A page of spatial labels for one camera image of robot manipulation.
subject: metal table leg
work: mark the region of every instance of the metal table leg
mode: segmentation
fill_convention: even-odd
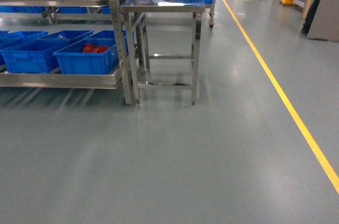
[[[149,51],[148,51],[148,40],[147,40],[147,29],[146,29],[146,15],[141,20],[142,22],[142,31],[144,33],[144,51],[145,51],[145,59],[146,59],[146,68],[147,71],[150,71],[150,63],[149,63]]]
[[[201,13],[193,13],[193,34],[192,34],[192,55],[193,55],[193,75],[192,75],[192,105],[195,105],[198,89],[199,52],[201,37]]]
[[[214,9],[215,9],[215,5],[216,5],[216,0],[213,0],[212,1],[212,5],[211,5],[211,10],[210,10],[210,20],[208,22],[211,29],[213,29],[213,26],[214,26]]]
[[[134,95],[137,103],[140,103],[140,92],[138,88],[138,73],[137,73],[137,64],[136,64],[136,54],[134,50],[134,42],[133,42],[133,31],[132,31],[132,21],[128,12],[123,14],[124,24],[126,28],[126,38],[127,38],[127,46],[129,53],[129,60],[131,64],[131,72],[132,72],[132,80],[133,80],[133,89]]]
[[[138,58],[139,58],[139,68],[141,70],[144,69],[144,38],[143,38],[143,30],[142,30],[142,25],[141,22],[137,25],[136,27],[136,37],[137,37],[137,46],[138,46]]]

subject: red item in bin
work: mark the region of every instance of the red item in bin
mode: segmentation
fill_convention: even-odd
[[[110,47],[108,46],[97,46],[90,43],[87,43],[84,46],[83,53],[104,53]]]

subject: metal shelf tier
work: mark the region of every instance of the metal shelf tier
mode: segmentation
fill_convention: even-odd
[[[130,62],[124,48],[121,21],[116,18],[119,15],[119,0],[0,0],[0,6],[99,7],[107,4],[111,7],[111,14],[100,16],[103,19],[112,20],[117,43],[122,43],[118,51],[120,67],[115,69],[111,74],[64,75],[58,71],[53,71],[51,74],[11,74],[3,67],[0,68],[0,86],[116,89],[123,84],[125,101],[127,104],[132,104],[133,91],[130,80]]]
[[[51,74],[11,74],[4,71],[0,73],[0,86],[117,89],[121,85],[121,77],[120,68],[109,75],[64,75],[58,70]]]

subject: stainless steel table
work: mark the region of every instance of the stainless steel table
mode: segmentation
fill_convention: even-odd
[[[146,59],[147,70],[150,71],[150,59],[189,59],[192,61],[192,83],[153,83],[139,82],[138,70],[134,59],[131,59],[131,72],[133,80],[134,94],[137,103],[140,103],[141,88],[146,89],[189,89],[192,91],[192,105],[195,105],[197,96],[198,70],[199,70],[199,50],[200,50],[200,35],[201,35],[201,14],[205,12],[206,5],[203,0],[126,0],[120,10],[124,14],[124,24],[127,32],[127,43],[129,56],[135,57],[133,31],[139,26],[142,30],[141,45]],[[175,12],[193,13],[192,21],[192,50],[190,55],[159,55],[150,56],[147,45],[146,20],[144,13],[147,12]]]

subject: perforated metal post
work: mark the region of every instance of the perforated metal post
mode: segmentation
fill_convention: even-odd
[[[120,68],[122,69],[122,86],[123,86],[123,92],[125,96],[125,102],[126,104],[131,105],[133,90],[131,87],[131,78],[130,78],[128,63],[127,63],[125,41],[124,41],[124,37],[122,33],[123,29],[122,29],[122,24],[121,24],[121,19],[120,19],[119,0],[109,0],[109,6],[111,9],[115,42],[116,42],[117,50],[118,50],[119,65],[120,65]]]

